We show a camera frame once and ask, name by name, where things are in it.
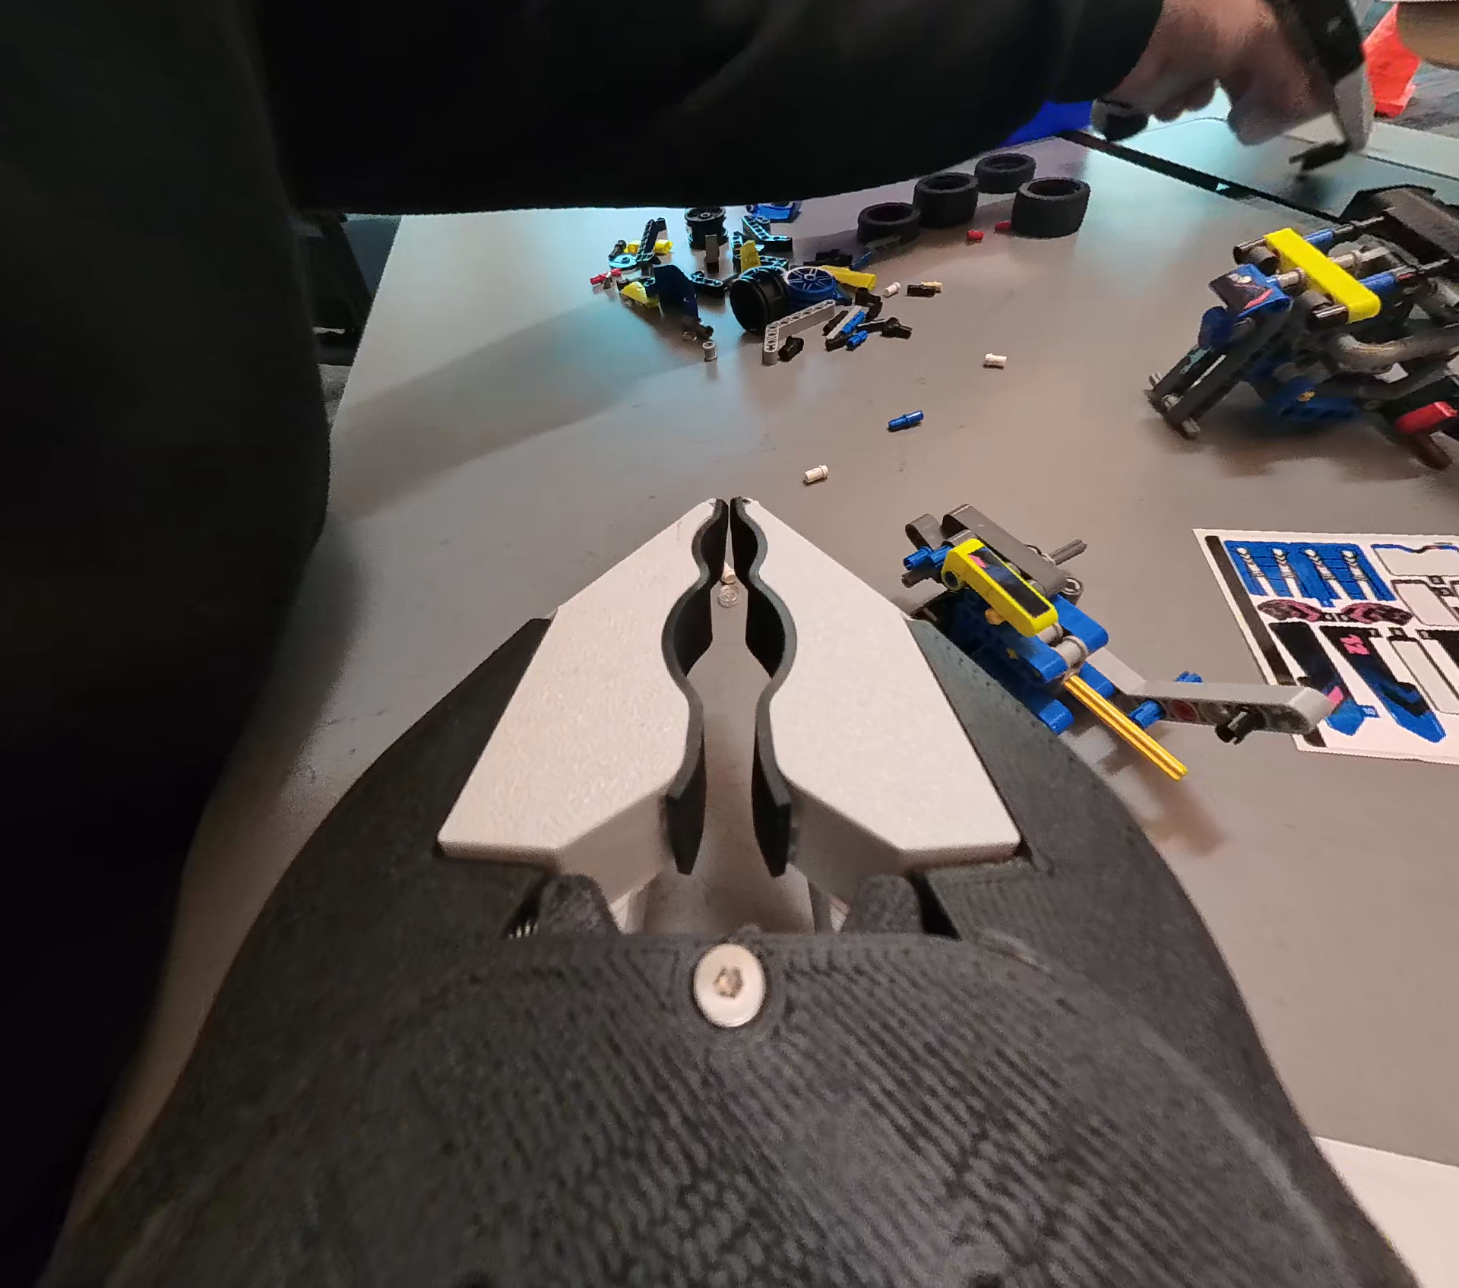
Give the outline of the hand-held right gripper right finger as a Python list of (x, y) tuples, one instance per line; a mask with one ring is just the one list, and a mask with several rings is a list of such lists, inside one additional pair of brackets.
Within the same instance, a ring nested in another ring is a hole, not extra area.
[(753, 822), (836, 925), (874, 877), (1002, 863), (1019, 832), (928, 660), (922, 627), (753, 498), (732, 500), (743, 640), (764, 671)]

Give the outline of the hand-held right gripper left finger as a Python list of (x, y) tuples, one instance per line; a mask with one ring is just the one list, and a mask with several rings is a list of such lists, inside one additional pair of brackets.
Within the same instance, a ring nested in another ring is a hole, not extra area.
[(689, 671), (713, 638), (728, 539), (693, 506), (557, 606), (440, 830), (451, 860), (590, 878), (641, 931), (669, 871), (702, 845), (706, 750)]

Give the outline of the small blue yellow lego assembly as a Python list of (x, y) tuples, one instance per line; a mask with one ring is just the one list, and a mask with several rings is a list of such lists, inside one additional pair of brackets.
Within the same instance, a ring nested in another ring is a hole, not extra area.
[(969, 506), (924, 513), (904, 534), (911, 550), (902, 586), (939, 588), (918, 617), (1054, 735), (1094, 720), (1166, 780), (1181, 781), (1187, 767), (1153, 737), (1161, 724), (1239, 744), (1256, 733), (1304, 737), (1338, 712), (1336, 692), (1308, 683), (1148, 681), (1133, 671), (1081, 606), (1082, 586), (1068, 567), (1084, 552), (1082, 541), (1043, 552)]

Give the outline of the blue lego car chassis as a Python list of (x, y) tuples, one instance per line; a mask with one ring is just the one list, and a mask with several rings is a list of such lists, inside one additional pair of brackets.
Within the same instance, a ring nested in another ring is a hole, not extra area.
[(1276, 424), (1373, 420), (1431, 470), (1455, 463), (1457, 209), (1435, 191), (1358, 192), (1323, 230), (1271, 232), (1231, 250), (1194, 345), (1146, 401), (1187, 440), (1250, 390)]

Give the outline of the pile of loose lego pieces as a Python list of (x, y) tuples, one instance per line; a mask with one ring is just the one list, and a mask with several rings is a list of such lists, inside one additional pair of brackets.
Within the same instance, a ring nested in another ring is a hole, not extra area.
[(799, 209), (795, 202), (753, 204), (732, 230), (721, 205), (693, 205), (684, 213), (686, 265), (672, 261), (667, 220), (654, 217), (639, 239), (613, 245), (605, 269), (589, 286), (669, 321), (699, 343), (706, 362), (717, 358), (708, 304), (727, 308), (740, 332), (760, 342), (764, 366), (790, 364), (816, 330), (827, 351), (857, 351), (874, 338), (909, 340), (911, 329), (887, 310), (902, 286), (881, 284), (874, 267), (918, 239), (864, 246), (855, 228), (853, 252), (818, 252), (809, 263), (794, 263), (795, 243), (775, 222)]

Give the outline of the lego sticker sheet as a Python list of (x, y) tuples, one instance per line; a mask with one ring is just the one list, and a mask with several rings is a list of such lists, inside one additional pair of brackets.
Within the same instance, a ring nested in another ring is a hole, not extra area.
[(1457, 765), (1457, 537), (1194, 530), (1261, 673), (1332, 701), (1310, 753)]

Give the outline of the person's left hand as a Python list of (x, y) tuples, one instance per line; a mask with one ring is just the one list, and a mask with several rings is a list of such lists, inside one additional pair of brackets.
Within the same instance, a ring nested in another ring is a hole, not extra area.
[(1265, 144), (1330, 110), (1267, 0), (1164, 0), (1153, 34), (1112, 99), (1170, 123), (1228, 97), (1228, 125)]

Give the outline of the orange cone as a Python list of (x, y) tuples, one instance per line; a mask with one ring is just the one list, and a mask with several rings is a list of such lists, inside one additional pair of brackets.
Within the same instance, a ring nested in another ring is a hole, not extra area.
[(1362, 45), (1375, 114), (1384, 120), (1395, 120), (1408, 109), (1422, 68), (1422, 58), (1399, 34), (1397, 12), (1388, 8)]

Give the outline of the large blue plastic bin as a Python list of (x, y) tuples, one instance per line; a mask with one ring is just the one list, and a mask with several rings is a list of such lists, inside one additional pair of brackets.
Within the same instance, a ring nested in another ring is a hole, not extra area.
[(1092, 101), (1077, 103), (1043, 103), (1038, 112), (1015, 131), (1012, 131), (997, 148), (1015, 148), (1036, 144), (1066, 133), (1082, 133), (1092, 127)]

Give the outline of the wooden post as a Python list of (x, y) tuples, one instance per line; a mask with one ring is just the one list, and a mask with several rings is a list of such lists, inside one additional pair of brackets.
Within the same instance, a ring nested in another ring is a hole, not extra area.
[(1405, 49), (1435, 68), (1459, 71), (1459, 2), (1395, 2)]

